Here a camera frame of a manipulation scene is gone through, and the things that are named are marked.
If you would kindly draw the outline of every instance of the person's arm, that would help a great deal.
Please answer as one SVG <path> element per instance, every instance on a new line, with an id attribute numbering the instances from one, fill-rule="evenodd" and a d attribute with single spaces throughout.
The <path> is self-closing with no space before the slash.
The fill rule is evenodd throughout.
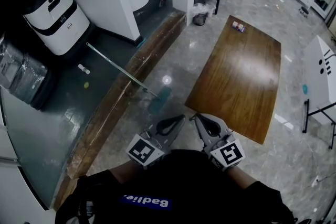
<path id="1" fill-rule="evenodd" d="M 228 177 L 234 181 L 241 189 L 246 189 L 254 182 L 257 182 L 253 177 L 246 174 L 237 166 L 230 167 L 226 171 Z"/>
<path id="2" fill-rule="evenodd" d="M 136 164 L 133 161 L 128 161 L 122 165 L 110 169 L 110 172 L 120 184 L 137 177 L 142 171 L 143 169 L 141 165 Z"/>

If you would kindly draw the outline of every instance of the mop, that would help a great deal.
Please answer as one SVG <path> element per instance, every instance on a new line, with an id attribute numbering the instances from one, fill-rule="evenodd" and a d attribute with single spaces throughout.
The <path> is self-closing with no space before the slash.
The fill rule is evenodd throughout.
<path id="1" fill-rule="evenodd" d="M 149 92 L 151 95 L 153 95 L 155 98 L 152 100 L 151 104 L 148 107 L 148 111 L 151 114 L 158 114 L 159 111 L 163 108 L 164 104 L 166 103 L 168 97 L 170 96 L 170 93 L 172 90 L 165 86 L 161 89 L 161 91 L 156 95 L 153 91 L 151 91 L 145 84 L 137 80 L 134 76 L 129 74 L 126 70 L 118 66 L 116 63 L 111 61 L 109 58 L 107 58 L 104 54 L 102 54 L 100 51 L 98 51 L 93 45 L 90 43 L 86 43 L 86 45 L 92 49 L 94 52 L 99 54 L 102 58 L 104 58 L 108 63 L 110 63 L 113 67 L 117 68 L 119 71 L 123 72 L 127 77 L 129 77 L 131 80 L 133 80 L 136 84 L 138 84 L 144 92 Z"/>

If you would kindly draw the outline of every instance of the clear plastic wrap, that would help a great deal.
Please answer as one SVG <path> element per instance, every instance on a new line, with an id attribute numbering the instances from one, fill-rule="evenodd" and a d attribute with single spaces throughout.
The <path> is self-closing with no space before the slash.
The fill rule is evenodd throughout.
<path id="1" fill-rule="evenodd" d="M 29 54 L 15 48 L 5 34 L 0 38 L 0 86 L 30 104 L 48 70 Z"/>

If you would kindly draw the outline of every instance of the black baseboard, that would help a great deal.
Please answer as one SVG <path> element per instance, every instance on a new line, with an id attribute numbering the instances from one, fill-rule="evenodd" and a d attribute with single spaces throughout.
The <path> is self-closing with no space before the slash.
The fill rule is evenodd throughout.
<path id="1" fill-rule="evenodd" d="M 117 33 L 108 31 L 106 29 L 103 29 L 103 28 L 100 28 L 100 27 L 98 27 L 98 28 L 102 32 L 106 33 L 107 35 L 109 35 L 111 37 L 115 37 L 115 38 L 120 39 L 120 40 L 123 40 L 123 41 L 125 41 L 125 42 L 127 42 L 129 44 L 132 44 L 132 45 L 136 46 L 136 47 L 143 41 L 143 37 L 141 35 L 136 40 L 132 40 L 132 39 L 130 39 L 128 37 L 124 37 L 124 36 L 119 35 Z"/>

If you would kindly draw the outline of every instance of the metal stand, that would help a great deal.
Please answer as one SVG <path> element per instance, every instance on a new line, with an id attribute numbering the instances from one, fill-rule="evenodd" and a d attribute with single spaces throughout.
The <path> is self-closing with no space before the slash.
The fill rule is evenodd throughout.
<path id="1" fill-rule="evenodd" d="M 152 94 L 153 96 L 155 96 L 156 98 L 159 98 L 154 92 L 152 92 L 145 84 L 143 84 L 142 82 L 140 82 L 139 80 L 137 80 L 134 76 L 132 76 L 131 74 L 129 74 L 126 70 L 122 69 L 120 66 L 118 66 L 116 63 L 112 62 L 109 58 L 107 58 L 104 54 L 102 54 L 100 51 L 98 51 L 93 45 L 91 45 L 90 43 L 86 42 L 86 45 L 92 49 L 93 51 L 95 51 L 96 53 L 98 53 L 102 58 L 104 58 L 107 62 L 109 62 L 111 65 L 113 65 L 115 68 L 117 68 L 119 71 L 123 72 L 127 77 L 129 77 L 131 80 L 133 80 L 135 83 L 137 83 L 139 86 L 141 86 L 143 88 L 144 92 L 149 92 L 150 94 Z"/>
<path id="2" fill-rule="evenodd" d="M 324 108 L 321 108 L 321 109 L 318 109 L 318 110 L 315 110 L 313 112 L 310 112 L 309 113 L 309 99 L 307 99 L 304 104 L 307 106 L 307 110 L 306 110 L 306 121 L 305 121 L 305 127 L 303 128 L 302 132 L 305 134 L 307 132 L 307 128 L 308 128 L 308 118 L 310 116 L 313 116 L 317 113 L 322 113 L 324 116 L 326 116 L 330 121 L 331 121 L 331 125 L 333 125 L 333 131 L 332 131 L 332 140 L 331 140 L 331 145 L 329 146 L 329 149 L 332 149 L 333 145 L 334 145 L 334 137 L 336 136 L 336 133 L 335 133 L 335 125 L 336 125 L 336 122 L 330 118 L 326 113 L 325 113 L 325 110 L 326 109 L 329 109 L 329 108 L 332 108 L 333 106 L 336 105 L 336 103 L 333 103 L 333 104 L 330 104 L 330 105 L 327 105 L 325 106 Z"/>

